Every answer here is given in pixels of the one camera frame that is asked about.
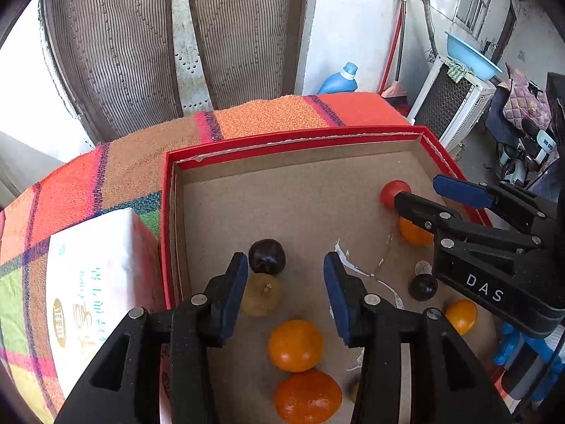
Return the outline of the red shallow cardboard box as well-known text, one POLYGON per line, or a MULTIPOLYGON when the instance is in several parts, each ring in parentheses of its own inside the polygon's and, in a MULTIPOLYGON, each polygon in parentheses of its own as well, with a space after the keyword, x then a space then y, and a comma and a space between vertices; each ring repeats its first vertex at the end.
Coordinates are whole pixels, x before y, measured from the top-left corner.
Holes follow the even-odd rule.
MULTIPOLYGON (((278 276, 280 306, 266 317, 238 315, 224 347, 208 362, 219 423, 278 423, 273 394, 287 377, 269 359, 272 330, 286 320, 306 320, 324 337, 317 370, 347 390, 361 376, 364 350, 339 337, 324 280, 327 253, 346 272, 398 309, 421 313, 459 299, 440 285, 430 301, 415 301, 408 286, 417 262, 431 260, 431 246, 414 247, 398 230, 397 216, 379 199, 394 179, 464 220, 489 223, 487 214, 435 193, 439 174, 460 178, 457 165, 425 129, 323 128, 208 143, 169 153, 162 194, 162 263, 167 303, 176 306, 224 273, 236 252, 261 239, 281 243, 286 265, 278 276)), ((485 310, 465 336, 484 368, 495 342, 485 310)), ((399 419, 410 420, 410 347, 401 347, 399 419)))

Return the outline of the far orange mandarin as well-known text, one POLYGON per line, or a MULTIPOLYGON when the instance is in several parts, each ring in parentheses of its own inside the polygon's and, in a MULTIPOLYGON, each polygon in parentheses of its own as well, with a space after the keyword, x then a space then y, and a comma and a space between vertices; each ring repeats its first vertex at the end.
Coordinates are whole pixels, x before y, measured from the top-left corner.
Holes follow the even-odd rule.
POLYGON ((424 247, 434 242, 434 236, 430 232, 401 216, 398 218, 398 229, 404 240, 414 247, 424 247))

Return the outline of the red cherry tomato in box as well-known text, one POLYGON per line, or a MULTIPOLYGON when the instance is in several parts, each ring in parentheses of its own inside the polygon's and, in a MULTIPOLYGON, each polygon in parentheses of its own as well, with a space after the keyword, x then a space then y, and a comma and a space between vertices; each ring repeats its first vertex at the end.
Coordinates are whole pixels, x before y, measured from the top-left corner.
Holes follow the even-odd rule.
POLYGON ((392 180, 383 186, 380 192, 380 202, 391 212, 394 211, 394 198, 399 193, 411 193, 410 186, 402 180, 392 180))

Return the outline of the medium orange mandarin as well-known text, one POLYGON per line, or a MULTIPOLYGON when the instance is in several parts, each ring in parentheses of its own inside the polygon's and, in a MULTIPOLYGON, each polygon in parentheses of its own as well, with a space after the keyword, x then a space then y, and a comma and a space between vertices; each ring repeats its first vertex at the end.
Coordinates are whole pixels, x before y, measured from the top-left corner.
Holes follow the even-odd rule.
POLYGON ((322 333, 306 320, 286 320, 272 330, 267 342, 272 364, 288 372, 313 369, 322 361, 324 350, 322 333))

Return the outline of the large orange mandarin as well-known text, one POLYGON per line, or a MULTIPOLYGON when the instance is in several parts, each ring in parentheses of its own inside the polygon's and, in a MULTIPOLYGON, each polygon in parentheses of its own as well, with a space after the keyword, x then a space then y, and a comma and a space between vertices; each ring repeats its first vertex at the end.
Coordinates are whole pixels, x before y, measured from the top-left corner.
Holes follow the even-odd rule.
POLYGON ((275 410, 286 423, 323 423, 340 409, 342 400, 340 386, 320 370, 291 374, 273 394, 275 410))

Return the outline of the white tissue pack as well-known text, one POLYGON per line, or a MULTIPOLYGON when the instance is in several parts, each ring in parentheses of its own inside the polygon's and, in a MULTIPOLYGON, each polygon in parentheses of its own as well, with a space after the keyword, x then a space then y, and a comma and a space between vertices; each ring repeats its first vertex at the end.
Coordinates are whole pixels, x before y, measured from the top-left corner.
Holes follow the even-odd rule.
POLYGON ((133 209, 108 212, 50 237, 46 313, 64 396, 133 307, 165 308, 158 240, 133 209))

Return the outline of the colourful plaid tablecloth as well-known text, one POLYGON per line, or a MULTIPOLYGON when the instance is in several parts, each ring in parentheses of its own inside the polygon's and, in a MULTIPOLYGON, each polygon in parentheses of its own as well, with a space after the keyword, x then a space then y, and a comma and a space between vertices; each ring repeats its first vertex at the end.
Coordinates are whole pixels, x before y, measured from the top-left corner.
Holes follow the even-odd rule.
POLYGON ((297 129, 406 123, 375 93, 283 96, 170 120, 60 166, 1 212, 1 392, 31 420, 53 422, 63 395, 45 309, 50 236, 123 208, 158 235, 168 151, 297 129))

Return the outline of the blue detergent bottle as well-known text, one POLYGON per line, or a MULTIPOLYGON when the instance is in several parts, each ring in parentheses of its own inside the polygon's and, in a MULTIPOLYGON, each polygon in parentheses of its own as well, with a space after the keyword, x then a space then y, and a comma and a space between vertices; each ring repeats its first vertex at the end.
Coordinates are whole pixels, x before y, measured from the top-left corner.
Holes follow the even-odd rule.
POLYGON ((334 94, 334 93, 350 93, 357 90, 358 85, 355 75, 358 67, 347 62, 344 67, 337 73, 325 79, 321 87, 317 91, 317 95, 334 94))

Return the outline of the dark plum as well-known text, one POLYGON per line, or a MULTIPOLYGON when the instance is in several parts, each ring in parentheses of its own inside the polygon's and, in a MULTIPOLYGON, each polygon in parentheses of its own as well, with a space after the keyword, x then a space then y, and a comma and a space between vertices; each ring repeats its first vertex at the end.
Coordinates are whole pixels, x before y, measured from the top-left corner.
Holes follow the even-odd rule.
POLYGON ((416 301, 429 301, 438 291, 438 281, 432 274, 419 274, 411 280, 408 291, 416 301))
POLYGON ((249 249, 249 266, 256 274, 277 276, 284 270, 285 265, 284 248, 275 239, 261 239, 249 249))

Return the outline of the brown padded door curtain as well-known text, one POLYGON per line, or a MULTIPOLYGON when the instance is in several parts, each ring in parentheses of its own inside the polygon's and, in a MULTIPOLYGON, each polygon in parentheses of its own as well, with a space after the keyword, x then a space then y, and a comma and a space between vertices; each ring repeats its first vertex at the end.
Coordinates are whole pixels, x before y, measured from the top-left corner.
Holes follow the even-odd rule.
POLYGON ((94 143, 291 94, 304 0, 39 0, 48 51, 94 143))

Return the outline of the light blue wash basin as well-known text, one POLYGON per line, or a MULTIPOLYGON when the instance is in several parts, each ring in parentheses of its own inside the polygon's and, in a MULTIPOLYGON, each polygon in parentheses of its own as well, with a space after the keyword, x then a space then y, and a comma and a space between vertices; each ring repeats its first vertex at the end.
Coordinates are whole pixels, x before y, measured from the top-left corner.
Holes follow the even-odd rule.
POLYGON ((457 37, 457 35, 445 34, 447 37, 447 55, 472 70, 477 78, 480 78, 482 81, 490 81, 496 75, 502 74, 502 70, 496 64, 470 44, 457 37))

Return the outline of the quilt-covered scooter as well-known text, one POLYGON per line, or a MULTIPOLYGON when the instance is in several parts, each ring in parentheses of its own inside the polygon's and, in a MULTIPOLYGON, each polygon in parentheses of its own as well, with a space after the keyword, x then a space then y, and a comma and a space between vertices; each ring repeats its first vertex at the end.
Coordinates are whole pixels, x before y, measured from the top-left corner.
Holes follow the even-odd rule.
POLYGON ((496 176, 525 188, 558 159, 557 135, 546 92, 518 68, 506 68, 484 125, 496 143, 496 176))

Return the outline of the small tan longan fruit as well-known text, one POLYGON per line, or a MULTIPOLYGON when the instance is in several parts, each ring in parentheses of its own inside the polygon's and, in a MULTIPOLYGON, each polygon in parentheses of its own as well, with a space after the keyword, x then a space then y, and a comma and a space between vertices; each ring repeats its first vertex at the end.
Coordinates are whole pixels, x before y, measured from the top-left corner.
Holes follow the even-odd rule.
POLYGON ((349 385, 349 399, 352 403, 355 403, 356 401, 359 385, 360 380, 358 378, 354 378, 349 385))

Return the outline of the brown kiwi-like fruit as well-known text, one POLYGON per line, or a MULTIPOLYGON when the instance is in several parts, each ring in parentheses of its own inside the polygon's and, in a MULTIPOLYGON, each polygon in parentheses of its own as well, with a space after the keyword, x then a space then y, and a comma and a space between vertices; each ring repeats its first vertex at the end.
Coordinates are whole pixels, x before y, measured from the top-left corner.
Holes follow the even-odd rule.
POLYGON ((251 317, 266 317, 280 306, 282 290, 280 281, 274 276, 251 274, 245 286, 241 309, 251 317))

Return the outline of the small yellow-orange mandarin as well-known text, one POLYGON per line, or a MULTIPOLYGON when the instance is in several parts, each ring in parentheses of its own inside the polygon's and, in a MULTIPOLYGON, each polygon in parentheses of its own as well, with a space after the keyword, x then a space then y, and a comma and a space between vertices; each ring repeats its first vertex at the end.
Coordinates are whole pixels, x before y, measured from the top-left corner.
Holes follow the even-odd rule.
POLYGON ((460 300, 449 304, 445 310, 445 317, 456 331, 464 336, 477 322, 478 309, 473 301, 460 300))

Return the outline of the green checked rag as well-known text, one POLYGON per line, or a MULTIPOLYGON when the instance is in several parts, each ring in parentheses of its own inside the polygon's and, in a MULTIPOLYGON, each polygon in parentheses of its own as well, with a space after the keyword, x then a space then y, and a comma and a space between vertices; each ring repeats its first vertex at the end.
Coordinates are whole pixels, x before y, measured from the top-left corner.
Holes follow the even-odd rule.
POLYGON ((447 58, 446 66, 448 78, 455 83, 459 83, 467 74, 474 74, 471 68, 455 58, 447 58))

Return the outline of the red handled broom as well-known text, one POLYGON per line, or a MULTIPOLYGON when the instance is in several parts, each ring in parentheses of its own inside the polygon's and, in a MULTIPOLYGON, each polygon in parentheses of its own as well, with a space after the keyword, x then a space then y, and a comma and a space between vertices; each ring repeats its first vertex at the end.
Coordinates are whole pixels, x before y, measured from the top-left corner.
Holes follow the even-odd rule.
POLYGON ((397 23, 394 27, 394 35, 392 37, 392 41, 390 44, 389 53, 387 56, 387 60, 385 62, 385 67, 383 71, 383 75, 378 86, 377 92, 382 94, 387 86, 387 82, 390 76, 391 68, 393 65, 394 56, 397 54, 399 49, 399 45, 403 42, 404 37, 404 29, 405 29, 405 16, 406 16, 406 3, 407 0, 399 0, 399 9, 397 15, 397 23))

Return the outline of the white air conditioner unit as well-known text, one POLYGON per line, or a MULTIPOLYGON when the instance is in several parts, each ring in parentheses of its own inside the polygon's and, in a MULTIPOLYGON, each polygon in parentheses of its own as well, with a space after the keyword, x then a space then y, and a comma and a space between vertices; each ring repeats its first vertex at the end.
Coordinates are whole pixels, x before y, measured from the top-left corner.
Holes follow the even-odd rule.
POLYGON ((459 82, 448 76, 448 60, 437 57, 409 112, 413 125, 426 126, 451 154, 460 151, 495 93, 491 81, 467 73, 459 82))

